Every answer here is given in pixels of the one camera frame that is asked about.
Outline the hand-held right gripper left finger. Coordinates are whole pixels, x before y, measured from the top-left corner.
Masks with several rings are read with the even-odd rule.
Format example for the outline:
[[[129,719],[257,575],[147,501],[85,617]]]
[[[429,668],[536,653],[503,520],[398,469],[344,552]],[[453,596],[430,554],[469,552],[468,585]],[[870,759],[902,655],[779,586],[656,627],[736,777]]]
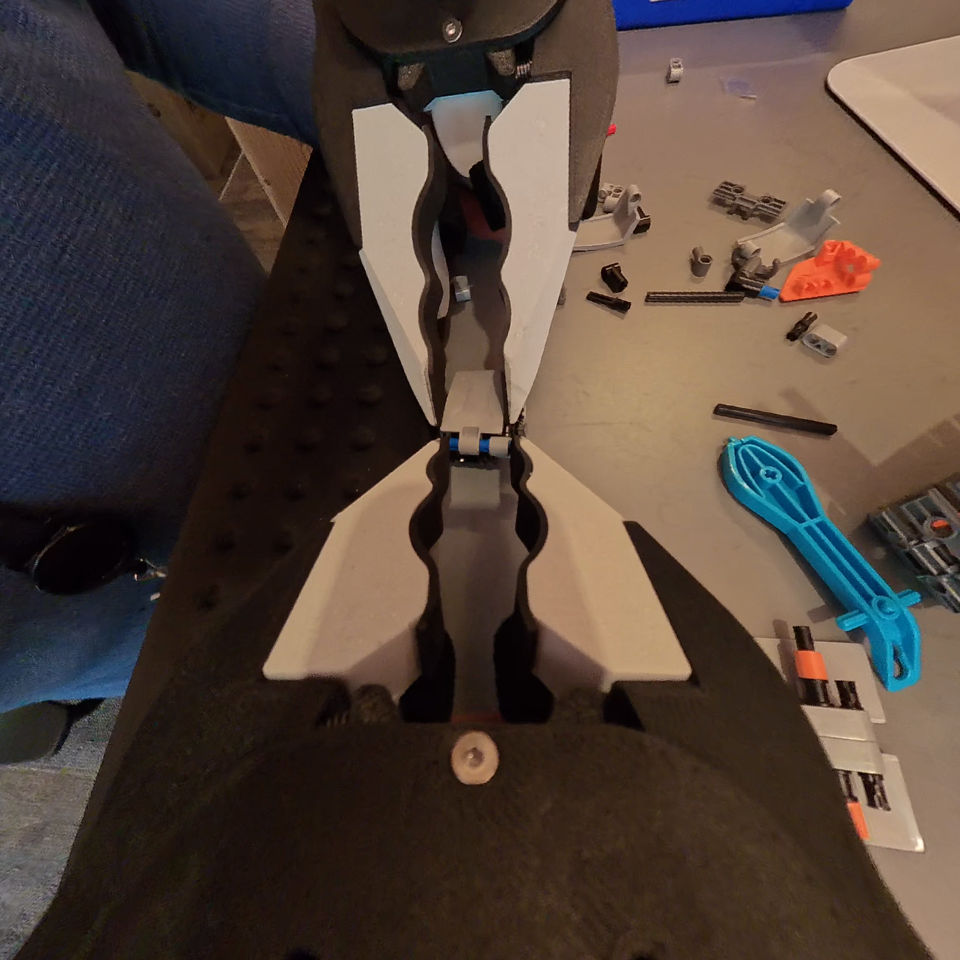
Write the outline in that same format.
[[[432,439],[333,518],[265,678],[378,686],[409,722],[450,720],[455,653],[431,555],[449,484],[449,445]]]

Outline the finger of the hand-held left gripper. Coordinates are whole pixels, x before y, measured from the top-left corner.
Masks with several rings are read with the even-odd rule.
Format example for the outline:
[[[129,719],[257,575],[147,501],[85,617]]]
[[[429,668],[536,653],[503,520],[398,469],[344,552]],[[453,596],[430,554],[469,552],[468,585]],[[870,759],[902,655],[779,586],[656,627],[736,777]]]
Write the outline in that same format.
[[[519,418],[542,363],[572,254],[570,79],[530,81],[485,132],[486,172],[509,240],[500,285],[509,312],[503,362],[510,418]]]
[[[438,426],[437,143],[393,103],[354,109],[352,122],[361,261],[414,397]]]

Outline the black wheel brick assembly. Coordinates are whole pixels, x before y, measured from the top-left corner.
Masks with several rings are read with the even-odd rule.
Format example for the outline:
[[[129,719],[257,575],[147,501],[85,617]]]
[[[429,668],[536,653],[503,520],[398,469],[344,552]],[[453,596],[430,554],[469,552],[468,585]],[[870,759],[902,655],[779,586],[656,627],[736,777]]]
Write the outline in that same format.
[[[499,374],[490,369],[455,373],[446,399],[441,433],[446,439],[463,427],[485,434],[509,434],[503,412]],[[500,503],[500,460],[466,461],[449,451],[449,506],[454,511],[497,510]]]

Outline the person's left forearm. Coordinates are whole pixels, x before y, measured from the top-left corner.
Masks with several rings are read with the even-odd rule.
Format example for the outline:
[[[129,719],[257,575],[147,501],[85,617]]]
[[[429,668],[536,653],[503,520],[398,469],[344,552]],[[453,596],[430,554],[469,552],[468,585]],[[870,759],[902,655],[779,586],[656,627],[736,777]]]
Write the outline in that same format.
[[[216,114],[319,144],[309,1],[142,2],[150,76]]]

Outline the person's left hand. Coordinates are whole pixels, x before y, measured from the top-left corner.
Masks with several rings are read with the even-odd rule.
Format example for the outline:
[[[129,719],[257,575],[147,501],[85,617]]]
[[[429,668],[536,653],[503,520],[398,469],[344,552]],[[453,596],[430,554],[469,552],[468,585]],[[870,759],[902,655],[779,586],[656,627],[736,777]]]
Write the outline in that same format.
[[[501,232],[491,229],[473,188],[458,185],[455,198],[468,236],[484,241],[499,242],[501,240]]]

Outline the blue storage bin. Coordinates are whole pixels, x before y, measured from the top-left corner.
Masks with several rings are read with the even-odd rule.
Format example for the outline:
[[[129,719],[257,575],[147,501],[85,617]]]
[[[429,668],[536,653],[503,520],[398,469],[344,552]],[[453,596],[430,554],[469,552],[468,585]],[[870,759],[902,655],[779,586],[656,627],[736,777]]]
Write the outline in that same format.
[[[613,1],[618,31],[845,10],[851,1]]]

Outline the black perforated board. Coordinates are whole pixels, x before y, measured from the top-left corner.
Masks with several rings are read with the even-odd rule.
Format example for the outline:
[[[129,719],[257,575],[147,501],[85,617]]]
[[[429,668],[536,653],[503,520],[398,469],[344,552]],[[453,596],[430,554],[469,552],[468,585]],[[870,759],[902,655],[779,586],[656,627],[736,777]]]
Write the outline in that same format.
[[[334,517],[435,439],[315,150],[109,750],[159,697],[206,697],[191,655],[259,674],[251,657],[270,652]]]

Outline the dark grey beam connector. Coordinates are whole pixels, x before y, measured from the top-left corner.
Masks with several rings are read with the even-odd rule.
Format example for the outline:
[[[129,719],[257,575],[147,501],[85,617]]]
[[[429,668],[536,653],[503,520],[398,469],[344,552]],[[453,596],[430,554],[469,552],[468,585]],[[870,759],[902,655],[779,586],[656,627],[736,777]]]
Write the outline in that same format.
[[[783,198],[752,193],[744,184],[730,180],[721,181],[713,189],[710,202],[743,221],[757,220],[768,225],[778,222],[787,206]]]

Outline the blue brick separator tool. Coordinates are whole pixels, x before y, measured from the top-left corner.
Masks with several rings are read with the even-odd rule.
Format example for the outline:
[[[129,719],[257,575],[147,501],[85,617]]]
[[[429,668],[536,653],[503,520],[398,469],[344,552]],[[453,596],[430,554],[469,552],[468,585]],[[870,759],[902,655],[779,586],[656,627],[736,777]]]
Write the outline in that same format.
[[[721,468],[730,494],[783,534],[843,607],[838,627],[864,633],[884,689],[918,684],[922,634],[913,608],[921,595],[894,590],[853,546],[828,517],[802,464],[774,443],[750,436],[728,439]]]

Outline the large grey flat panel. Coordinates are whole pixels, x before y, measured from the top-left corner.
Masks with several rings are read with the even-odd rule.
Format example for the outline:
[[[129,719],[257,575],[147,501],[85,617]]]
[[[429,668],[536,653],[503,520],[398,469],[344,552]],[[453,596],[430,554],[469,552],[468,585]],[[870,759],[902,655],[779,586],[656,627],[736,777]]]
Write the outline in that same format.
[[[731,263],[739,268],[760,258],[765,267],[783,267],[808,258],[839,224],[834,210],[841,199],[832,189],[824,190],[816,199],[806,199],[784,221],[739,239],[733,247]]]

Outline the black badge reel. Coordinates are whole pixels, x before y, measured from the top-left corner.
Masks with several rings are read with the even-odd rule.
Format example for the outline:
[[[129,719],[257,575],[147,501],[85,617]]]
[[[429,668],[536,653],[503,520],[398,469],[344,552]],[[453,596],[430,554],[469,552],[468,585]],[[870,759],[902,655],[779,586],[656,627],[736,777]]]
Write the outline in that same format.
[[[1,509],[1,565],[54,596],[87,594],[124,576],[138,583],[167,576],[166,566],[141,554],[138,531],[124,517],[13,506]]]

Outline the orange plastic panel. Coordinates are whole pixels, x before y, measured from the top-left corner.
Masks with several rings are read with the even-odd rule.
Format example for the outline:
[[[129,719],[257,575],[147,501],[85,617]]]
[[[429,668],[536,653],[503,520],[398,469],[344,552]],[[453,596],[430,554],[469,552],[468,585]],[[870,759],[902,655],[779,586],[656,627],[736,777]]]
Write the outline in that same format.
[[[796,264],[780,289],[782,303],[858,294],[871,283],[880,258],[848,241],[826,241],[819,252]]]

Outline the white book stand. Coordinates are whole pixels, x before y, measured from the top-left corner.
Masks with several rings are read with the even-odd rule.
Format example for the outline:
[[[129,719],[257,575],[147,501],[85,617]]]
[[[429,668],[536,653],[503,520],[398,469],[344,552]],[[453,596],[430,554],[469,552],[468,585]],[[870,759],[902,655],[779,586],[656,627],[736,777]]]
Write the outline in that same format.
[[[847,59],[825,85],[872,134],[959,211],[959,36]]]

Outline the tracked toy robot vehicle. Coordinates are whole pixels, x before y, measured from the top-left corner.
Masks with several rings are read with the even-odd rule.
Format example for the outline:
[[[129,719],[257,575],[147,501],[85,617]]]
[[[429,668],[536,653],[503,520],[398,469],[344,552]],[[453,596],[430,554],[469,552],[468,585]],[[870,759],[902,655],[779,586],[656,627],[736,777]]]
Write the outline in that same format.
[[[922,590],[959,613],[959,474],[899,498],[868,515]]]

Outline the grey bracket with orange bushes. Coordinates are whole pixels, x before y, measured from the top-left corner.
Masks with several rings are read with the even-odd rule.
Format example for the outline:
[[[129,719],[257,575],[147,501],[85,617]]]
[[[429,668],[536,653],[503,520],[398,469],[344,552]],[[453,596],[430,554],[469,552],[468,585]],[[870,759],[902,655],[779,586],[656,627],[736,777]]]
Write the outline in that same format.
[[[882,750],[886,716],[866,651],[851,641],[754,641],[796,690],[860,839],[875,848],[923,853],[901,763]]]

